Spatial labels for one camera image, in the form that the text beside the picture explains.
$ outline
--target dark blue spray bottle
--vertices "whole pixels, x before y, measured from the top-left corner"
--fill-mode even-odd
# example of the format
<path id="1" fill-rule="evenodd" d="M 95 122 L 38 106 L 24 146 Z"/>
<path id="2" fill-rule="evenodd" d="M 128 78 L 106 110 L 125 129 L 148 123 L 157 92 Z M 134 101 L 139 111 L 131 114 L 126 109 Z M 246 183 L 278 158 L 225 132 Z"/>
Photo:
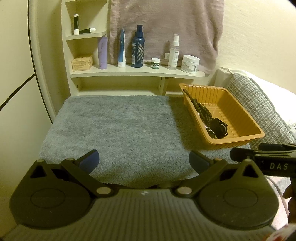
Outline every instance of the dark blue spray bottle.
<path id="1" fill-rule="evenodd" d="M 143 25 L 137 25 L 137 31 L 133 38 L 132 61 L 131 66 L 134 68 L 143 67 L 144 62 L 144 43 Z"/>

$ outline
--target purple tube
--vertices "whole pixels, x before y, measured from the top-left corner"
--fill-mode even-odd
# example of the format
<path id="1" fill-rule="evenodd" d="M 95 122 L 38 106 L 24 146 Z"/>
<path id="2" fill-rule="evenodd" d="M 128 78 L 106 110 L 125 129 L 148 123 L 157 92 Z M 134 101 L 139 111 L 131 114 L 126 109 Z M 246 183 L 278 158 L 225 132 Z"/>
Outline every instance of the purple tube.
<path id="1" fill-rule="evenodd" d="M 107 48 L 108 48 L 108 38 L 101 37 L 98 38 L 98 55 L 99 55 L 99 69 L 107 68 Z"/>

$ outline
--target hanging pink towel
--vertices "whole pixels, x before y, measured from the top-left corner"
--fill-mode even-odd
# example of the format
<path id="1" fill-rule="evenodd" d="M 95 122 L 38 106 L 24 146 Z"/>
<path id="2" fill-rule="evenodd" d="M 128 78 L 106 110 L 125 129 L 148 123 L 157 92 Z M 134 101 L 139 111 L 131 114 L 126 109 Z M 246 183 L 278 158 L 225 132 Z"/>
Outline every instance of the hanging pink towel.
<path id="1" fill-rule="evenodd" d="M 125 31 L 126 62 L 131 63 L 131 45 L 137 24 L 143 25 L 144 62 L 151 58 L 167 64 L 174 34 L 180 35 L 178 66 L 183 55 L 200 58 L 199 70 L 212 73 L 223 29 L 224 0 L 111 0 L 109 54 L 117 64 L 120 29 Z"/>

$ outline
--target black and white lip balm stick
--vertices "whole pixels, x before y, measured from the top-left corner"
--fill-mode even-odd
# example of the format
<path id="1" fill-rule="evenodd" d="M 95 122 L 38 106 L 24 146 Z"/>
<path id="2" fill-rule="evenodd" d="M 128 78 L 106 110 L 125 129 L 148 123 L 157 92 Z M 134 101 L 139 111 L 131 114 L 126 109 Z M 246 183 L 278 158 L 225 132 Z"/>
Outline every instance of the black and white lip balm stick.
<path id="1" fill-rule="evenodd" d="M 74 14 L 74 35 L 78 35 L 79 34 L 79 21 L 78 21 L 78 14 Z"/>
<path id="2" fill-rule="evenodd" d="M 87 29 L 84 29 L 84 30 L 80 30 L 79 33 L 80 34 L 88 34 L 88 33 L 93 33 L 96 31 L 96 28 L 87 28 Z"/>

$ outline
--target blue and white tube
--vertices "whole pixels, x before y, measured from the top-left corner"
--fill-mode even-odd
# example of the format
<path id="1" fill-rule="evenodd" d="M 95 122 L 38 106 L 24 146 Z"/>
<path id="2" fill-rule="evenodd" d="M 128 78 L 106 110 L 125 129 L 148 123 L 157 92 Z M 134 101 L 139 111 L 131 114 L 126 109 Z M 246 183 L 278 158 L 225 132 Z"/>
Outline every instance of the blue and white tube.
<path id="1" fill-rule="evenodd" d="M 126 54 L 124 52 L 124 29 L 121 28 L 118 54 L 118 67 L 124 68 L 126 66 Z"/>

